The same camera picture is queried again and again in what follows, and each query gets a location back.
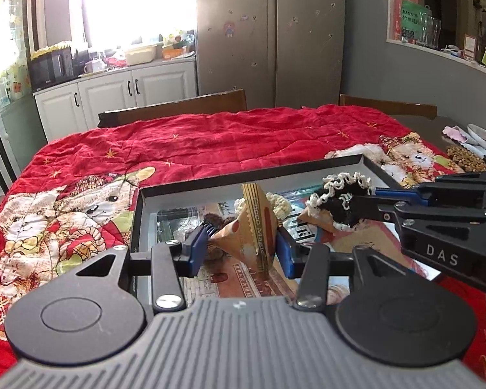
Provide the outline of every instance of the black circular cover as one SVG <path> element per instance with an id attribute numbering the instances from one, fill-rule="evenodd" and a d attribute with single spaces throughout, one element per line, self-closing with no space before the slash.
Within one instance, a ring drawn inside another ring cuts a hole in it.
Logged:
<path id="1" fill-rule="evenodd" d="M 101 279 L 87 280 L 54 280 L 12 306 L 5 330 L 17 356 L 51 366 L 84 365 L 117 354 L 140 335 L 145 314 L 137 299 Z"/>
<path id="2" fill-rule="evenodd" d="M 336 322 L 358 352 L 400 367 L 461 358 L 477 327 L 466 302 L 420 277 L 368 282 L 338 305 Z"/>

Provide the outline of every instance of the brown trivet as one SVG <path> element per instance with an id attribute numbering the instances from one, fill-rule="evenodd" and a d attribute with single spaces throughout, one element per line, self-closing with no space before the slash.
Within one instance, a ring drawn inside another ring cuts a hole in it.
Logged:
<path id="1" fill-rule="evenodd" d="M 462 146 L 449 146 L 446 153 L 466 172 L 486 171 L 486 162 Z"/>

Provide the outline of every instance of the yellow bow tie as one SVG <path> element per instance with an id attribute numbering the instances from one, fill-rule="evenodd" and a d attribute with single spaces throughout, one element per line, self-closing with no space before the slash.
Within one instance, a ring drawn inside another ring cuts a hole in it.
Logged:
<path id="1" fill-rule="evenodd" d="M 29 237 L 25 240 L 6 241 L 6 253 L 37 253 L 39 252 L 38 237 Z"/>

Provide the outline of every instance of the white ledge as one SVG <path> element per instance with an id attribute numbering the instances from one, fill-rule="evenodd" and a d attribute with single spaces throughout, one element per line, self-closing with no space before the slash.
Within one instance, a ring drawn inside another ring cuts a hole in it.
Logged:
<path id="1" fill-rule="evenodd" d="M 390 44 L 396 44 L 396 45 L 401 45 L 401 46 L 408 46 L 409 48 L 414 48 L 415 50 L 425 51 L 425 52 L 428 52 L 430 54 L 434 54 L 434 55 L 436 55 L 438 57 L 447 58 L 447 59 L 453 60 L 453 61 L 455 61 L 457 63 L 465 64 L 466 66 L 469 66 L 469 67 L 471 67 L 471 68 L 473 68 L 475 70 L 479 70 L 479 71 L 483 72 L 484 74 L 486 74 L 486 68 L 485 67 L 481 67 L 476 62 L 466 61 L 466 60 L 463 60 L 462 58 L 454 57 L 453 55 L 446 54 L 446 53 L 444 53 L 442 51 L 431 50 L 430 48 L 427 48 L 425 46 L 415 45 L 415 44 L 409 44 L 408 42 L 396 41 L 396 40 L 390 39 L 390 38 L 387 38 L 387 42 L 390 43 Z"/>

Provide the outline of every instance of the black and white crocheted item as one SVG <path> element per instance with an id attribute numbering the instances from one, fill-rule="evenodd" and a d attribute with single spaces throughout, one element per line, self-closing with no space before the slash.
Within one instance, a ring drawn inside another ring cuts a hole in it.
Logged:
<path id="1" fill-rule="evenodd" d="M 353 196 L 374 194 L 371 179 L 359 172 L 328 175 L 322 179 L 324 186 L 312 193 L 306 201 L 308 213 L 317 218 L 321 210 L 327 210 L 333 217 L 333 226 L 340 231 L 352 231 L 361 222 L 356 212 L 349 209 Z"/>

